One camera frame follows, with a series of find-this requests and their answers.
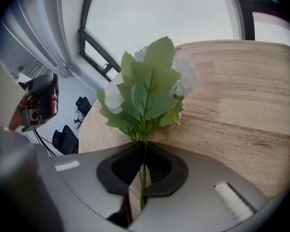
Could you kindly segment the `person's left forearm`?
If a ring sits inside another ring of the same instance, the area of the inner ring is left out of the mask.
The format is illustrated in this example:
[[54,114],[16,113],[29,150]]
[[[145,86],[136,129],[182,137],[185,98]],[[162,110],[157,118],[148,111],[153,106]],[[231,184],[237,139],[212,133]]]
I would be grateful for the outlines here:
[[22,100],[19,102],[11,118],[11,121],[9,123],[9,130],[15,131],[19,127],[24,126],[24,119],[23,119],[23,115],[22,115],[22,111],[20,110],[20,107],[27,106],[27,105],[28,103],[27,103],[26,97],[24,96]]

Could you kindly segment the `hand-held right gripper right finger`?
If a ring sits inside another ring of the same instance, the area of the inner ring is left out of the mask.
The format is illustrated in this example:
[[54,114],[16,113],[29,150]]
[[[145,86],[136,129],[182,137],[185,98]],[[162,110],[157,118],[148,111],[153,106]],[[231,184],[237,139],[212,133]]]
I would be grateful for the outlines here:
[[151,143],[188,166],[184,184],[168,197],[149,198],[132,232],[255,232],[268,202],[263,193],[215,158]]

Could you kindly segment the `white flowers with green leaves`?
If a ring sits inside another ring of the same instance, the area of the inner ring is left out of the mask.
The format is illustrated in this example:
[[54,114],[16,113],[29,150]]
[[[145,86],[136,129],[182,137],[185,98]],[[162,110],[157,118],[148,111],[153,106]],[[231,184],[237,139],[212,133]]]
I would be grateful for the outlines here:
[[149,167],[149,136],[157,129],[180,124],[185,98],[195,89],[199,76],[195,65],[176,57],[173,41],[165,36],[121,59],[121,71],[109,86],[97,93],[100,114],[107,126],[119,129],[134,143],[141,192]]

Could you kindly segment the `wooden table top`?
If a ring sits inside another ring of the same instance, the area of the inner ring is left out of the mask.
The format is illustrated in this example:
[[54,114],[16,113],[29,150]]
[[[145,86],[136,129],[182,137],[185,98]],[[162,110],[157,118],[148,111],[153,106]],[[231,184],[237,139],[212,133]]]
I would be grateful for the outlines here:
[[267,199],[290,188],[290,47],[255,41],[205,41],[176,47],[199,75],[180,124],[149,140],[163,149],[213,157]]

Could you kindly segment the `person's left hand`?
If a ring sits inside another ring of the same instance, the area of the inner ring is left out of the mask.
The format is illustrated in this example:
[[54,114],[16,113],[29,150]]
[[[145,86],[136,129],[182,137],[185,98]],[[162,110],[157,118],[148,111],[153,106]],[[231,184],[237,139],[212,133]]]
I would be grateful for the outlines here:
[[58,112],[58,91],[56,89],[52,90],[51,109],[52,109],[52,117],[54,117]]

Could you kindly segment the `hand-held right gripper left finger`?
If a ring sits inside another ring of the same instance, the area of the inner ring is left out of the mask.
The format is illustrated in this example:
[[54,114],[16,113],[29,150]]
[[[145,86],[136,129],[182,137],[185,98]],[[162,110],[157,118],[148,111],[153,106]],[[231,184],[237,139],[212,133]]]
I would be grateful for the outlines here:
[[121,179],[140,144],[128,143],[83,154],[50,157],[35,147],[42,232],[145,232],[128,224],[128,183]]

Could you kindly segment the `black framed window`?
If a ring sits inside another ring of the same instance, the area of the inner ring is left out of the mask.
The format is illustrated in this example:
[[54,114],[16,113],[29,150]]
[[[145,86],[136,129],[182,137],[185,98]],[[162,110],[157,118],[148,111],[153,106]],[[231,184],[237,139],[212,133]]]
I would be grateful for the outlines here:
[[239,0],[243,17],[245,40],[256,40],[254,13],[271,15],[290,23],[290,14],[286,12],[278,0]]
[[[91,2],[92,0],[84,0],[82,6],[80,28],[78,30],[80,55],[104,79],[111,82],[113,77],[121,71],[121,67],[111,52],[86,28]],[[97,52],[98,56],[105,60],[104,65],[100,65],[94,57],[86,52],[86,45],[89,45]]]

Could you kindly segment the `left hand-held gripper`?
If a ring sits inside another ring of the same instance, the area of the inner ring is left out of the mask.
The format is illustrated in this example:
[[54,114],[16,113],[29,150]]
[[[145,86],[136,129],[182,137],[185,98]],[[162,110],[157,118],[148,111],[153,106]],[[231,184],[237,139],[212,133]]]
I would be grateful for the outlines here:
[[22,132],[32,131],[46,124],[52,117],[52,90],[58,91],[58,76],[46,73],[26,82],[18,82],[25,91],[28,105],[20,107],[24,119]]

